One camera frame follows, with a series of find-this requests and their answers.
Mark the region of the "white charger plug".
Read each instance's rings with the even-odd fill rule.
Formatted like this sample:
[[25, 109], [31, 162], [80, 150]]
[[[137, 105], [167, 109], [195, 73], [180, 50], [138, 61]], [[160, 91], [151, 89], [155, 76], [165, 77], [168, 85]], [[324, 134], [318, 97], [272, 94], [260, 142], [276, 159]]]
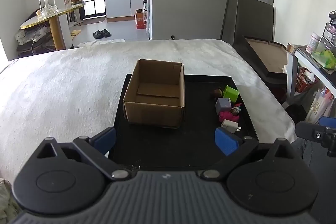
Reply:
[[234, 134], [235, 132], [239, 132], [242, 128], [239, 126], [238, 122], [230, 121], [225, 119], [221, 127], [227, 130], [228, 132]]

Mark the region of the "pink red toy figure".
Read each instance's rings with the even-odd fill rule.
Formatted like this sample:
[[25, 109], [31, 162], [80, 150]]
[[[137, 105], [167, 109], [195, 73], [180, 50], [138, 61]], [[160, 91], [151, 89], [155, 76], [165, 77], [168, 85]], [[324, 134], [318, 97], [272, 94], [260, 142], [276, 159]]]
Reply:
[[239, 122], [239, 116], [232, 114], [230, 111], [221, 111], [219, 113], [219, 121], [223, 122], [224, 120], [232, 121], [232, 122]]

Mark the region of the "small red white figurine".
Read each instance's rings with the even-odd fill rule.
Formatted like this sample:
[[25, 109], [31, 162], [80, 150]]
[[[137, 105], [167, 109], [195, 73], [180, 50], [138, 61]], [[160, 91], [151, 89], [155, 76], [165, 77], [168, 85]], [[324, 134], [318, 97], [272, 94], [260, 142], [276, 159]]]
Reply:
[[233, 114], [233, 115], [238, 115], [240, 112], [241, 112], [241, 103], [237, 103], [235, 104], [231, 109], [230, 109], [230, 112]]

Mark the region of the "grey purple cube toy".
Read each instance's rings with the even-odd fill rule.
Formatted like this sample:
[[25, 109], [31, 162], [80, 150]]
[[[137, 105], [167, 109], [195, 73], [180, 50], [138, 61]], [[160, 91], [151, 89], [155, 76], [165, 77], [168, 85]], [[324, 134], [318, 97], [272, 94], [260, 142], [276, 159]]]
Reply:
[[220, 112], [231, 110], [231, 99], [230, 98], [218, 98], [215, 104], [216, 112], [219, 115]]

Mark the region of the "green hexagonal box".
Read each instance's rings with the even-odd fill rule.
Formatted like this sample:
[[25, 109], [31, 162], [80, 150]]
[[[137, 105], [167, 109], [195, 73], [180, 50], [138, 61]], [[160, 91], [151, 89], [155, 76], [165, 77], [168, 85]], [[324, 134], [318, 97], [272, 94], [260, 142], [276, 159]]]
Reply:
[[239, 97], [239, 91], [230, 87], [226, 86], [223, 91], [223, 98], [229, 98], [231, 102], [235, 103]]

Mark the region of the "brown bear figurine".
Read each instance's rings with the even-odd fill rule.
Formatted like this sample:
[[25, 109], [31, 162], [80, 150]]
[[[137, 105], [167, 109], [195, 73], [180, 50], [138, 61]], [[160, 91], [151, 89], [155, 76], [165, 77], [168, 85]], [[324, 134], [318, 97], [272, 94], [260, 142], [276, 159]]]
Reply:
[[213, 97], [214, 98], [222, 98], [223, 97], [223, 91], [219, 88], [215, 89], [213, 91]]

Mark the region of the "brown cardboard box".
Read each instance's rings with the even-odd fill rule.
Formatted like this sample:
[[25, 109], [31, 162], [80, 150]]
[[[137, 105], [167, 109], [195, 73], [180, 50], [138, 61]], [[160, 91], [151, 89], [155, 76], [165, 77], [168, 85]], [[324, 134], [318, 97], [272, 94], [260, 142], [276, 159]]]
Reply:
[[185, 111], [183, 64], [139, 59], [127, 86], [123, 106], [130, 123], [179, 128]]

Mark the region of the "grey side shelf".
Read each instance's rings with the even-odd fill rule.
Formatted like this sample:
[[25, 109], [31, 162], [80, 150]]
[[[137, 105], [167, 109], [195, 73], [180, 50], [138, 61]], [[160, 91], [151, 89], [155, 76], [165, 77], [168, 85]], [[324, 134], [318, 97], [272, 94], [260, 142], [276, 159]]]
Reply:
[[331, 75], [317, 63], [305, 50], [304, 46], [288, 44], [287, 53], [287, 85], [286, 85], [286, 102], [291, 104], [295, 98], [295, 83], [297, 79], [298, 63], [310, 70], [322, 82], [323, 85], [335, 97], [335, 72]]

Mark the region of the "white plush blanket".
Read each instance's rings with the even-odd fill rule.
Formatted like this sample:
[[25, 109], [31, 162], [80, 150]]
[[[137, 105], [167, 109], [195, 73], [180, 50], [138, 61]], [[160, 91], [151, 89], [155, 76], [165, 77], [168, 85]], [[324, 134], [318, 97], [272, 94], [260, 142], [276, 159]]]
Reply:
[[69, 141], [114, 122], [125, 76], [139, 59], [180, 62], [189, 75], [232, 77], [258, 138], [295, 141], [294, 122], [251, 66], [221, 40], [120, 42], [1, 65], [1, 178], [13, 181], [38, 144]]

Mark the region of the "white pill bottle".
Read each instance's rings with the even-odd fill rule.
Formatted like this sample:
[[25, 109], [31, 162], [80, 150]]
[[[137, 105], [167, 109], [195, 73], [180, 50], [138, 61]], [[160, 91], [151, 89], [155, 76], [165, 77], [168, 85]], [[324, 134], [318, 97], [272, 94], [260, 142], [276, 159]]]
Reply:
[[316, 49], [319, 45], [320, 39], [321, 39], [321, 37], [318, 34], [316, 34], [315, 32], [313, 32], [311, 34], [310, 40], [309, 40], [309, 42], [306, 46], [306, 51], [309, 54], [312, 54], [314, 51], [316, 51]]

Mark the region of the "black framed cork tray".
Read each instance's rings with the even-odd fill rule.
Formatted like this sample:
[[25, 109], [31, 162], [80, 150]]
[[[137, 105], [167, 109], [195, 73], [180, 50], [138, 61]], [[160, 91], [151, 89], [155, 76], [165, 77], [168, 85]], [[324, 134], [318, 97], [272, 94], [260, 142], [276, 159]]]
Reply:
[[270, 84], [286, 83], [287, 74], [282, 69], [288, 61], [283, 45], [242, 36], [234, 42], [233, 48], [264, 82]]

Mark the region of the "white floor mat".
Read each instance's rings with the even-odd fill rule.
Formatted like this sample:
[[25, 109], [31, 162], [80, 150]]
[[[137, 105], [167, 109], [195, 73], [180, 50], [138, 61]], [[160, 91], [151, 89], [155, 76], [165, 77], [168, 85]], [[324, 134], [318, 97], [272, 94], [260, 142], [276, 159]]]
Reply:
[[97, 46], [97, 45], [104, 45], [104, 44], [113, 44], [113, 43], [121, 43], [125, 42], [124, 39], [113, 39], [113, 40], [94, 40], [92, 42], [82, 42], [77, 45], [78, 48], [82, 47], [90, 47], [90, 46]]

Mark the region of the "yellow slippers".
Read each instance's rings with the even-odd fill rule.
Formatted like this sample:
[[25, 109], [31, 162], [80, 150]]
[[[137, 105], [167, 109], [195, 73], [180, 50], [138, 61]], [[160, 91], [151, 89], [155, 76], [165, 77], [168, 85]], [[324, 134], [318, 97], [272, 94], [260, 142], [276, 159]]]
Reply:
[[73, 30], [71, 32], [71, 36], [74, 37], [74, 36], [77, 36], [78, 34], [80, 34], [81, 30]]

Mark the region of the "gold round side table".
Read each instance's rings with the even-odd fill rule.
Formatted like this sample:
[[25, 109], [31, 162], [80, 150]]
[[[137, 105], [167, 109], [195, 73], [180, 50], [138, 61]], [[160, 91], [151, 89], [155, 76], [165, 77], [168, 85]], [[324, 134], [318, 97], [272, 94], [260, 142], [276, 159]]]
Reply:
[[49, 21], [50, 30], [52, 34], [52, 38], [54, 41], [54, 45], [57, 51], [65, 50], [66, 45], [64, 43], [62, 30], [60, 27], [59, 16], [68, 14], [69, 12], [75, 11], [77, 9], [83, 8], [85, 3], [80, 3], [77, 5], [72, 5], [68, 8], [64, 8], [59, 10], [57, 13], [43, 17], [43, 16], [34, 16], [31, 19], [25, 21], [21, 24], [21, 29], [24, 30], [26, 28], [30, 28], [36, 26], [38, 24], [42, 24], [46, 21]]

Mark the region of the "glass jar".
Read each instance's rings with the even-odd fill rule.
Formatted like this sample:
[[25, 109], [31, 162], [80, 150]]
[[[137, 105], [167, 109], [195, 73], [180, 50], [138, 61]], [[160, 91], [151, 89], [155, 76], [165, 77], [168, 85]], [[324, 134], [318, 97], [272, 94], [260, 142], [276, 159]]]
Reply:
[[41, 15], [48, 17], [58, 12], [56, 0], [39, 0]]

